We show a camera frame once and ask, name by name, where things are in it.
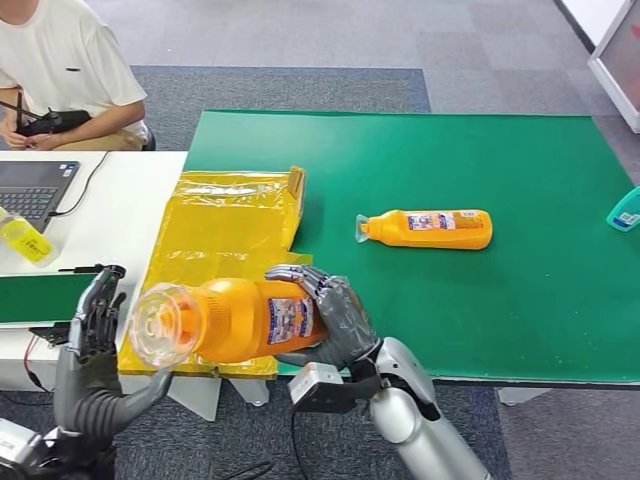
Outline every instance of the robotic arm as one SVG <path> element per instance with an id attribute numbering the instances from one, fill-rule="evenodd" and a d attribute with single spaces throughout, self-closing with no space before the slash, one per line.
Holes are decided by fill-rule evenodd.
<path id="1" fill-rule="evenodd" d="M 122 396 L 115 343 L 125 269 L 108 266 L 84 292 L 60 350 L 54 397 L 58 428 L 42 437 L 0 419 L 0 478 L 114 478 L 113 436 L 167 395 L 168 371 Z M 491 475 L 435 402 L 431 378 L 408 348 L 381 339 L 344 277 L 281 265 L 268 279 L 296 282 L 315 302 L 328 331 L 322 344 L 282 355 L 303 367 L 289 389 L 296 411 L 346 413 L 370 403 L 377 430 L 417 480 L 491 480 Z M 344 382 L 340 371 L 351 373 Z"/>
<path id="2" fill-rule="evenodd" d="M 125 297 L 115 291 L 125 273 L 116 265 L 104 267 L 78 303 L 56 370 L 58 428 L 43 438 L 0 419 L 0 478 L 112 479 L 113 436 L 167 395 L 171 374 L 162 370 L 146 388 L 122 395 L 115 340 Z"/>
<path id="3" fill-rule="evenodd" d="M 303 367 L 289 385 L 295 408 L 346 413 L 356 399 L 368 400 L 378 432 L 417 480 L 491 480 L 438 407 L 431 377 L 405 344 L 376 336 L 346 278 L 299 265 L 275 267 L 266 278 L 300 284 L 329 333 L 318 347 L 278 357 Z M 343 380 L 339 370 L 344 367 L 352 382 Z"/>

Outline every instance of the laptop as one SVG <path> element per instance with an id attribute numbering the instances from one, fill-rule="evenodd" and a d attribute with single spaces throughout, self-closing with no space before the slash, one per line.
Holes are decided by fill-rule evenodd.
<path id="1" fill-rule="evenodd" d="M 78 162 L 0 162 L 0 206 L 44 232 L 80 167 Z"/>

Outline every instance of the table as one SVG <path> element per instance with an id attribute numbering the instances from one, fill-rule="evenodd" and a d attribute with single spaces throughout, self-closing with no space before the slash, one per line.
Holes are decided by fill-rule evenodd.
<path id="1" fill-rule="evenodd" d="M 635 388 L 640 229 L 589 117 L 205 112 L 185 170 L 307 170 L 293 251 L 347 275 L 385 336 L 438 379 Z M 480 252 L 357 244 L 355 218 L 480 208 Z M 282 369 L 281 373 L 288 370 Z"/>
<path id="2" fill-rule="evenodd" d="M 0 152 L 6 160 L 77 160 L 81 166 L 65 195 L 60 210 L 73 205 L 88 175 L 104 152 Z M 128 294 L 121 309 L 118 343 L 125 319 L 144 278 L 155 243 L 167 200 L 182 172 L 186 152 L 112 152 L 97 171 L 85 200 L 75 212 L 52 219 L 46 235 L 62 253 L 45 269 L 37 269 L 5 245 L 0 245 L 0 275 L 55 272 L 59 268 L 117 263 L 127 269 L 120 288 Z M 26 330 L 0 333 L 0 388 L 35 390 L 22 368 L 22 359 L 31 334 Z M 33 371 L 47 387 L 55 378 L 57 349 L 38 342 L 29 356 Z M 125 392 L 135 391 L 147 377 L 122 377 Z M 234 379 L 232 382 L 246 401 L 261 404 L 269 400 L 264 381 Z M 169 395 L 198 415 L 215 419 L 220 380 L 177 377 Z"/>

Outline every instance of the white table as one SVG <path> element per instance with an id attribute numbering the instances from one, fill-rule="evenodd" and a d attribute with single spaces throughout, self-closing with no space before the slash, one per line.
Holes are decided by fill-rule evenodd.
<path id="1" fill-rule="evenodd" d="M 80 162 L 80 169 L 58 210 L 72 207 L 103 152 L 0 152 L 0 161 L 49 160 Z M 44 269 L 0 245 L 0 275 L 57 272 L 60 268 L 118 264 L 127 269 L 120 282 L 128 301 L 121 309 L 118 345 L 133 301 L 146 272 L 165 206 L 182 171 L 186 152 L 112 152 L 97 171 L 85 200 L 66 217 L 53 218 L 45 234 L 61 247 L 61 254 Z M 32 334 L 27 330 L 0 330 L 0 389 L 37 390 L 26 376 L 22 360 Z M 51 388 L 58 351 L 40 341 L 29 355 L 29 365 Z M 121 376 L 125 393 L 146 385 L 146 376 Z M 231 380 L 247 402 L 262 405 L 269 391 L 261 380 Z M 221 381 L 213 378 L 176 377 L 169 395 L 208 421 L 215 420 Z"/>

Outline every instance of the white t-shirt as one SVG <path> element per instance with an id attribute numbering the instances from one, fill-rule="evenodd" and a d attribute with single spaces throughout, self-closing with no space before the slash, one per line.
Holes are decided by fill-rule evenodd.
<path id="1" fill-rule="evenodd" d="M 146 97 L 113 33 L 82 0 L 39 0 L 23 25 L 0 20 L 0 88 L 18 85 L 38 115 L 51 108 L 95 117 Z M 143 122 L 126 129 L 147 136 Z"/>

